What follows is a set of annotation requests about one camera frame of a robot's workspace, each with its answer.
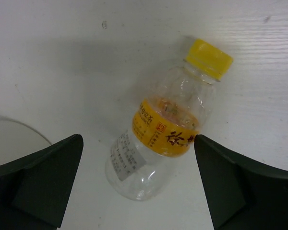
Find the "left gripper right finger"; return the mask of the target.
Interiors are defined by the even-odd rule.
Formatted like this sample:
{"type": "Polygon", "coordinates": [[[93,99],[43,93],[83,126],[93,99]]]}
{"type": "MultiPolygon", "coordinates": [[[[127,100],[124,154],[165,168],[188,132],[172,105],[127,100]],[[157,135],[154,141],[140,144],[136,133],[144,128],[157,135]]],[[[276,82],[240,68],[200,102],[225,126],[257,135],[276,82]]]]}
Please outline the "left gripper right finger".
{"type": "Polygon", "coordinates": [[[288,171],[204,135],[194,149],[215,230],[288,230],[288,171]]]}

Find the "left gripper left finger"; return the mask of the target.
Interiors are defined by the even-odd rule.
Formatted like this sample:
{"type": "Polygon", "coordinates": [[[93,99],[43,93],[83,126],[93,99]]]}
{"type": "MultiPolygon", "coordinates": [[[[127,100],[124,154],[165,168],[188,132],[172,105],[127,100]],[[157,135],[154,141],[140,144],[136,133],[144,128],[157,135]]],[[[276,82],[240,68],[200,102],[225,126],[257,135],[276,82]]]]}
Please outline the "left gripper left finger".
{"type": "Polygon", "coordinates": [[[74,134],[0,165],[0,230],[60,228],[83,148],[74,134]]]}

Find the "clear bottle yellow label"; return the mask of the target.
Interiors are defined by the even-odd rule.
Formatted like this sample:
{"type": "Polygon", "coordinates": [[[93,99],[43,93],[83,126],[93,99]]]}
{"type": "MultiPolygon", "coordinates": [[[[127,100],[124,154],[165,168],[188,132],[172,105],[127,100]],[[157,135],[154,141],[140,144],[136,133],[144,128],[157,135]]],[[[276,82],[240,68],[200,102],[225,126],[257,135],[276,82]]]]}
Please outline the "clear bottle yellow label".
{"type": "Polygon", "coordinates": [[[120,195],[145,201],[160,193],[172,176],[175,159],[190,149],[208,119],[215,85],[233,61],[196,39],[181,63],[157,76],[106,161],[106,178],[120,195]]]}

